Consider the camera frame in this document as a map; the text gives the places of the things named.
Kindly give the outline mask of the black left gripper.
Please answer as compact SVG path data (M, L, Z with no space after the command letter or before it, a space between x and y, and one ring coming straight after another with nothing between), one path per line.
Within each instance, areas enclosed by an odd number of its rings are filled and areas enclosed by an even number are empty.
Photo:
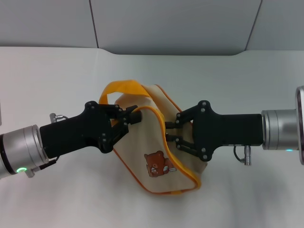
M43 149L47 154L67 154L91 146L109 153L129 132L130 124L142 121L136 108L89 101L81 114L40 127Z

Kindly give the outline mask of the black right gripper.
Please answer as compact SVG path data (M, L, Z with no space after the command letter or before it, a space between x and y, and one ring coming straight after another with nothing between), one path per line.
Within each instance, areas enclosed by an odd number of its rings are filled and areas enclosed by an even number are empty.
M165 122L165 128L179 129L191 120L193 142L168 133L165 138L174 142L178 150L204 162L210 161L219 147L260 146L264 141L261 114L218 114L208 101L177 113L175 121Z

